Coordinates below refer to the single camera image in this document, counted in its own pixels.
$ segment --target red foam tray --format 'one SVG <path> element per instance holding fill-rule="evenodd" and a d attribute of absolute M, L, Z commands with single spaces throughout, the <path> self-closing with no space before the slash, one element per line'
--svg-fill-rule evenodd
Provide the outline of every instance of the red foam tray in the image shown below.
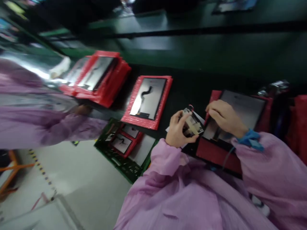
<path fill-rule="evenodd" d="M 78 84 L 86 76 L 87 72 L 91 69 L 99 57 L 117 58 L 118 64 L 110 69 L 97 91 L 89 91 L 79 87 Z M 75 97 L 89 99 L 109 108 L 125 83 L 127 76 L 131 71 L 131 67 L 125 61 L 123 61 L 123 59 L 120 57 L 120 53 L 106 51 L 97 51 L 88 62 L 88 65 L 89 68 L 86 68 L 87 71 L 80 75 L 74 85 Z"/>
<path fill-rule="evenodd" d="M 164 92 L 163 92 L 163 95 L 162 95 L 162 98 L 161 98 L 161 102 L 160 102 L 159 108 L 158 108 L 157 113 L 156 113 L 155 120 L 148 120 L 148 119 L 145 119 L 145 118 L 139 118 L 139 117 L 135 117 L 135 116 L 130 115 L 133 103 L 136 99 L 136 96 L 138 94 L 138 91 L 141 87 L 141 84 L 142 84 L 144 78 L 164 78 L 164 79 L 167 80 L 166 84 L 165 84 Z M 124 116 L 122 117 L 121 121 L 130 123 L 130 124 L 133 124 L 133 125 L 141 126 L 141 127 L 144 127 L 144 128 L 157 130 L 159 123 L 160 123 L 160 119 L 161 119 L 163 110 L 164 110 L 164 107 L 165 107 L 167 97 L 169 95 L 170 88 L 172 86 L 172 82 L 173 82 L 173 79 L 172 79 L 171 76 L 139 76 L 135 85 L 134 85 L 129 105 L 128 105 L 126 112 L 125 112 Z"/>
<path fill-rule="evenodd" d="M 89 68 L 91 67 L 91 65 L 89 65 L 91 59 L 89 59 L 83 66 L 80 75 L 83 75 L 84 72 L 88 72 Z M 76 64 L 74 65 L 74 67 L 70 70 L 69 74 L 71 74 L 74 69 L 78 66 L 78 64 L 80 63 L 81 59 L 79 61 L 76 62 Z M 75 96 L 75 89 L 73 86 L 68 86 L 66 84 L 61 84 L 59 89 L 63 92 L 63 94 L 68 95 L 68 96 Z"/>

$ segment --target black work surface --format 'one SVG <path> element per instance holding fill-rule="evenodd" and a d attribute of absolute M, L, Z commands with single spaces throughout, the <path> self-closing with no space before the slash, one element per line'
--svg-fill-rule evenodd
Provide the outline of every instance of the black work surface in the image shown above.
<path fill-rule="evenodd" d="M 245 76 L 205 73 L 202 71 L 150 65 L 129 64 L 129 66 L 132 68 L 132 71 L 110 109 L 106 109 L 91 101 L 87 101 L 87 104 L 103 113 L 101 119 L 108 119 L 109 117 L 121 119 L 129 104 L 131 92 L 139 76 L 172 76 L 174 80 L 158 130 L 134 126 L 155 139 L 165 138 L 165 129 L 169 126 L 171 116 L 178 110 L 183 110 L 189 104 L 193 105 L 194 111 L 204 118 L 206 114 L 205 109 L 209 103 L 212 90 L 227 89 L 245 94 L 256 94 L 260 87 L 269 83 L 258 82 L 256 79 L 249 79 Z"/>

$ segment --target wire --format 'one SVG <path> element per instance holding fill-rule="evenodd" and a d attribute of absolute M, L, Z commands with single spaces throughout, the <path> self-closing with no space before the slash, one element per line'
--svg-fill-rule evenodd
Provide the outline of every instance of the wire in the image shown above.
<path fill-rule="evenodd" d="M 192 107 L 191 111 L 194 112 L 194 107 L 193 107 L 193 105 L 190 104 L 189 106 Z"/>
<path fill-rule="evenodd" d="M 228 160 L 228 158 L 229 158 L 231 152 L 236 148 L 236 146 L 237 146 L 238 144 L 241 144 L 242 140 L 243 140 L 243 139 L 241 139 L 241 141 L 239 141 L 235 146 L 233 146 L 233 147 L 230 149 L 230 151 L 227 153 L 227 155 L 226 155 L 226 157 L 225 157 L 225 160 L 224 160 L 224 162 L 223 162 L 222 170 L 224 170 L 225 165 L 226 165 L 226 162 L 227 162 L 227 160 Z"/>

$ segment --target green plastic crate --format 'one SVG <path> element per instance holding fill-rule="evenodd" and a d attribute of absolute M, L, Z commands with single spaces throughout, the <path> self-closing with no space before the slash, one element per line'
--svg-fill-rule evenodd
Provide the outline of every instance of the green plastic crate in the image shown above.
<path fill-rule="evenodd" d="M 111 118 L 94 146 L 131 184 L 133 184 L 147 170 L 150 164 L 151 151 L 158 143 L 158 140 L 154 142 L 150 152 L 141 166 L 139 166 L 129 157 L 124 159 L 115 150 L 108 146 L 114 135 L 116 135 L 117 131 L 121 127 L 122 123 L 123 122 L 119 120 Z"/>

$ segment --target blue anti-static wrist strap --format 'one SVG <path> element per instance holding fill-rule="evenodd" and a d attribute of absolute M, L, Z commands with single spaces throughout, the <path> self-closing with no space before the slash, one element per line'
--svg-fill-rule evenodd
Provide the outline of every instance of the blue anti-static wrist strap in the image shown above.
<path fill-rule="evenodd" d="M 253 149 L 259 150 L 261 152 L 264 151 L 264 147 L 258 142 L 258 139 L 260 138 L 260 134 L 256 133 L 254 130 L 249 129 L 249 131 L 245 134 L 244 137 L 241 139 L 237 138 L 238 144 L 243 144 L 248 147 L 252 147 Z M 231 150 L 228 152 L 227 156 L 225 157 L 224 163 L 223 163 L 223 169 L 226 165 L 227 159 L 230 156 L 231 152 L 234 150 L 235 146 L 231 148 Z"/>

